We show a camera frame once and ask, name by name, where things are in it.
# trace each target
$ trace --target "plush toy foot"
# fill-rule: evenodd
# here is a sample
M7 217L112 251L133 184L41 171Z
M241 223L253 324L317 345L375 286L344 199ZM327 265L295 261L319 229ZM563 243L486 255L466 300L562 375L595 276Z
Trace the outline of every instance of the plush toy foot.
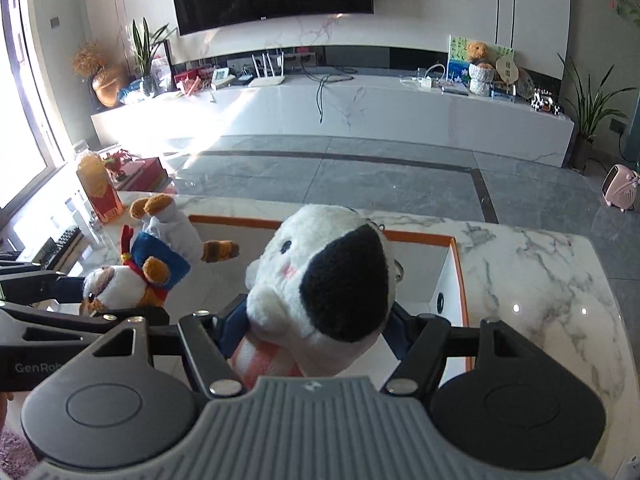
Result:
M158 260L154 256L149 256L146 259L144 265L142 265L142 272L144 272L149 282L155 285L166 283L171 276L171 272L169 272L169 267L167 267L166 263Z
M207 263L222 262L223 260L235 258L238 254L240 254L240 246L235 242L209 240L204 242L202 261Z
M167 206L171 205L173 202L174 199L169 195L165 195L163 193L154 195L146 202L145 212L149 216L155 216L156 214L167 208Z
M129 208L129 214L133 218L140 220L145 215L145 207L148 200L148 198L137 199L133 204L131 204L131 207Z

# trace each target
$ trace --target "wall outlet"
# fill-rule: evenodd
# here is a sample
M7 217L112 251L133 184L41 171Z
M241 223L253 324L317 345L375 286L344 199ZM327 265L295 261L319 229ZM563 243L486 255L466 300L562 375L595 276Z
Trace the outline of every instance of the wall outlet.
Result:
M626 124L613 118L611 120L611 124L609 125L609 130L611 130L612 132L616 132L620 137L622 137L625 134Z

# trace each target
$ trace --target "wall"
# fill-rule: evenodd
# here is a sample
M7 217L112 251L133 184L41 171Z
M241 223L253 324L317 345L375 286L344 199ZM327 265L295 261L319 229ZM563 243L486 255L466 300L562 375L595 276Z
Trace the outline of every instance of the wall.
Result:
M115 60L132 60L129 23L177 23L173 0L86 0L92 35ZM242 23L175 38L174 61L299 45L379 45L446 52L449 34L513 45L516 62L562 77L570 0L374 0L374 15L303 16Z
M617 16L611 8L611 0L571 0L568 53L583 79L591 74L592 83L596 84L615 63L616 67L605 86L606 91L640 86L640 28L630 20ZM575 95L567 77L562 82L561 94ZM619 94L610 101L610 107L622 110L631 118L637 98L638 92ZM609 121L605 119L600 123L594 148L617 155L619 137L609 130Z
M48 101L47 112L57 136L67 135L71 144L86 139L97 145L91 114L95 113L87 83L76 76L70 62L90 31L85 0L27 0L32 52L42 72L38 89ZM50 20L58 17L60 26Z

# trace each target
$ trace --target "pink fan heater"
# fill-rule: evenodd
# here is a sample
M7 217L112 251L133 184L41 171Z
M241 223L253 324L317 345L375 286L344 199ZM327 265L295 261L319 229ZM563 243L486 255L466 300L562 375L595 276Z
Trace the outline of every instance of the pink fan heater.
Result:
M604 179L602 194L609 207L619 207L620 211L631 208L636 199L636 187L640 182L640 175L635 171L616 164Z

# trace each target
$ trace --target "marble wall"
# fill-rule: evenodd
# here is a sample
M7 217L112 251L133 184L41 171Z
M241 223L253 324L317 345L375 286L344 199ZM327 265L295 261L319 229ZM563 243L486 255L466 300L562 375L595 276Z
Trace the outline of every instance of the marble wall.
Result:
M132 68L128 27L177 24L173 0L86 0L91 30L113 60ZM570 0L374 0L374 15L324 15L242 23L175 37L177 62L299 45L381 45L447 51L449 34L513 45L519 63L562 77Z

